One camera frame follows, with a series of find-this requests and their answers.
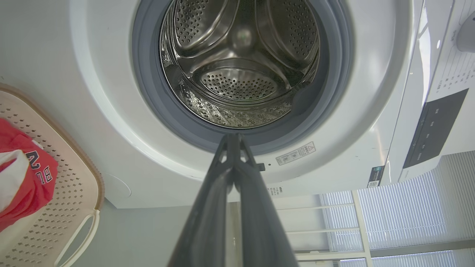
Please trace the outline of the white window frame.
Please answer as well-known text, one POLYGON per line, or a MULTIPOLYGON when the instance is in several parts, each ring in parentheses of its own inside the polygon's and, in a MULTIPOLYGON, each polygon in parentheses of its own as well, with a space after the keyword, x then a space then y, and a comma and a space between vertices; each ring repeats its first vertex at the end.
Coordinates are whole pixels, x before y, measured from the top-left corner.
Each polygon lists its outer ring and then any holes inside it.
POLYGON ((274 199, 299 267, 374 267, 358 194, 274 199))

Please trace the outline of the stainless steel washing machine drum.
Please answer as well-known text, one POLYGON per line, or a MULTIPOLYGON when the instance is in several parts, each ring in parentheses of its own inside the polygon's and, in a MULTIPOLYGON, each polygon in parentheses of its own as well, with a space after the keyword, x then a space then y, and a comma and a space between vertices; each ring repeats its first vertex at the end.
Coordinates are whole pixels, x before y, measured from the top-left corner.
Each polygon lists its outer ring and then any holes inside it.
POLYGON ((309 0, 171 0, 160 30, 173 95, 227 129, 262 127, 290 113, 316 77, 320 46, 309 0))

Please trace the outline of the dark washing machine control panel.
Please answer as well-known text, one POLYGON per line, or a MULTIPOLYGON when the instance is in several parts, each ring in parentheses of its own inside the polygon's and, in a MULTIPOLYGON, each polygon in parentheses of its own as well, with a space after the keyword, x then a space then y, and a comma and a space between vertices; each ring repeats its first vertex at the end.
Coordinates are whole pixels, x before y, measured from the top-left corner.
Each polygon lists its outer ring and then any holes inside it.
POLYGON ((403 168, 420 164, 441 153, 468 90, 425 103, 403 168))

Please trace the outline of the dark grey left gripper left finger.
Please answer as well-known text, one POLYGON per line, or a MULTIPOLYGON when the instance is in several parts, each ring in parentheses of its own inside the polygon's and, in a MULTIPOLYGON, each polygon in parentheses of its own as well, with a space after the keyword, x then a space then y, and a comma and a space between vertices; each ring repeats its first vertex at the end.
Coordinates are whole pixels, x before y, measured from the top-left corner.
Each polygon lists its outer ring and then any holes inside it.
POLYGON ((222 138, 167 267, 224 267, 227 196, 233 187, 231 135, 222 138))

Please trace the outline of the round white access panel cover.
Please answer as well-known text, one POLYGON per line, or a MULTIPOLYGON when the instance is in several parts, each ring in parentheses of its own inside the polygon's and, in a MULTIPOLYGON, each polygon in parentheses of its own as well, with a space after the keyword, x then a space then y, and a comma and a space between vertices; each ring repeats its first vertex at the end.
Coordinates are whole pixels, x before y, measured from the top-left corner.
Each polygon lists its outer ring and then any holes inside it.
POLYGON ((102 179, 105 185, 105 197, 109 200, 127 199, 132 191, 129 186, 114 175, 103 173, 102 179))

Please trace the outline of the white window blinds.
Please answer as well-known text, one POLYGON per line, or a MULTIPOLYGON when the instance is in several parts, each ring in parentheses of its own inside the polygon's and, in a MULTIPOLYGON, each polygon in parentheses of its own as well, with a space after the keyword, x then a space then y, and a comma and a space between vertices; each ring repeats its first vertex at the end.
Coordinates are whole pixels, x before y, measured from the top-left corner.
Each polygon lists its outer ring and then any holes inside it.
MULTIPOLYGON (((357 191, 370 250, 475 239, 475 151, 443 156, 433 170, 357 191)), ((352 207, 324 210, 326 226, 358 226, 352 207)), ((330 249, 362 249, 358 230, 328 234, 330 249)), ((475 267, 475 247, 373 257, 373 267, 475 267)))

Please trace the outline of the white front-load washing machine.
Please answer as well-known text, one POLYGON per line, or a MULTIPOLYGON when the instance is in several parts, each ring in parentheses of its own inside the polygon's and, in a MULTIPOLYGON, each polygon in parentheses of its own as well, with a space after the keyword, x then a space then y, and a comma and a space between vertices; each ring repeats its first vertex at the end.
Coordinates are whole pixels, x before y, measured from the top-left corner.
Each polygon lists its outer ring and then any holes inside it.
MULTIPOLYGON (((475 53, 458 50, 458 32, 475 0, 344 0, 353 29, 345 90, 307 138, 255 155, 267 187, 283 197, 366 188, 384 165, 382 185, 412 179, 443 155, 475 150, 475 53), (403 168, 426 102, 469 89, 441 153, 403 168), (279 166, 276 158, 314 142, 315 152, 279 166)), ((132 61, 139 0, 71 0, 73 48, 99 111, 82 135, 99 171, 132 191, 117 208, 190 205, 214 153, 186 144, 156 117, 132 61)))

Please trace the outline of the red and white jersey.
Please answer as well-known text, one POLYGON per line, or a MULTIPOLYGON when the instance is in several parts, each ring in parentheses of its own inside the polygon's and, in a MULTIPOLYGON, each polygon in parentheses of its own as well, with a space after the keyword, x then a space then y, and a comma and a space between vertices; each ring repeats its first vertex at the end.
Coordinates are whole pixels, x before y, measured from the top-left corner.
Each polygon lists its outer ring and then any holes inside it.
POLYGON ((58 162, 0 118, 0 232, 52 200, 58 162))

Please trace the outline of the white warning sticker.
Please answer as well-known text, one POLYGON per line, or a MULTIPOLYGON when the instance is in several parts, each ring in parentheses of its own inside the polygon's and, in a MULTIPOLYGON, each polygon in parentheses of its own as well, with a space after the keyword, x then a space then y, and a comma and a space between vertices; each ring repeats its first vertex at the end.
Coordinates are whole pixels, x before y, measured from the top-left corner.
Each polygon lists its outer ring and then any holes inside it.
POLYGON ((288 152, 284 155, 281 155, 281 156, 278 156, 276 158, 276 161, 278 163, 279 166, 282 166, 282 165, 285 165, 285 164, 288 164, 290 162, 293 162, 297 159, 300 159, 304 156, 307 156, 311 153, 314 153, 315 152, 315 145, 314 145, 314 142, 309 142, 308 144, 302 146, 302 147, 299 147, 291 152, 288 152))

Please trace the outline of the grey rubber door gasket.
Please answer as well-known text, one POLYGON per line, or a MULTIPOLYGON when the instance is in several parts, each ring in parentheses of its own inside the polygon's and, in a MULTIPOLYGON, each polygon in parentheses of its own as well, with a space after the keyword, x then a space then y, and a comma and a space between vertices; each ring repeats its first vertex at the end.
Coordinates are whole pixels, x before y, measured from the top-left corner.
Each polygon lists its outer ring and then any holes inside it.
POLYGON ((177 100, 161 65, 160 34, 171 0, 139 0, 132 28, 132 61, 146 103, 173 134, 188 145, 214 153, 224 135, 242 134, 255 155, 294 145, 324 123, 336 108, 349 77, 353 29, 344 0, 309 0, 320 30, 316 77, 292 102, 290 113, 254 129, 227 129, 191 114, 177 100))

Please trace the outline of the black energy label sticker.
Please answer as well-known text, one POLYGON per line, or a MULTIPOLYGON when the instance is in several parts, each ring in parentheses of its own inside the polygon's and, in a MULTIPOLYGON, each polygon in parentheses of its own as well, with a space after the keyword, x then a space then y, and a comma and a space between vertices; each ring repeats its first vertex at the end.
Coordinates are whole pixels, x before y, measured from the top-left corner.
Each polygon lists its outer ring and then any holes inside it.
POLYGON ((384 169, 385 169, 384 165, 373 167, 371 169, 369 181, 368 181, 368 184, 367 184, 367 188, 380 186, 382 176, 383 176, 383 173, 384 173, 384 169))

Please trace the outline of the beige perforated laundry basket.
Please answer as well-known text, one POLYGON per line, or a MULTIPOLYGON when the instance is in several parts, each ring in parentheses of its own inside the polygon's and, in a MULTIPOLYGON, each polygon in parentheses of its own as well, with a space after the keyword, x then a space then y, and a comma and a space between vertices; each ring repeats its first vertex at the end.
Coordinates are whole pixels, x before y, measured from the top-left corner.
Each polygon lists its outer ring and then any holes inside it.
POLYGON ((0 117, 58 163, 52 200, 0 232, 0 267, 72 267, 99 226, 105 186, 74 139, 39 104, 0 83, 0 117))

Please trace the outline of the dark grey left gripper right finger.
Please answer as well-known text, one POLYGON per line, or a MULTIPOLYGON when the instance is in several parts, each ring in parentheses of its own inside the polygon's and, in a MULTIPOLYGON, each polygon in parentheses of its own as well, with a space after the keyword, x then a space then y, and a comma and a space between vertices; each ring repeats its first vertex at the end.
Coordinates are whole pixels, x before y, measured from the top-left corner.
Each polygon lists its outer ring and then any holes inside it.
POLYGON ((233 136, 240 193, 243 267, 298 267, 259 167, 243 135, 233 136))

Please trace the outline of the white round control knob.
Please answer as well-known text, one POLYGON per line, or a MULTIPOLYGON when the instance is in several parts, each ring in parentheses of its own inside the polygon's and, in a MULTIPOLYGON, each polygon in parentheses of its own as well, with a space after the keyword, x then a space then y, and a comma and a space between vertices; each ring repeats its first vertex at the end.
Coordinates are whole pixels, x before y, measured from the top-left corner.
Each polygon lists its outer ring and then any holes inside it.
POLYGON ((475 53, 475 11, 461 25, 456 45, 459 51, 475 53))

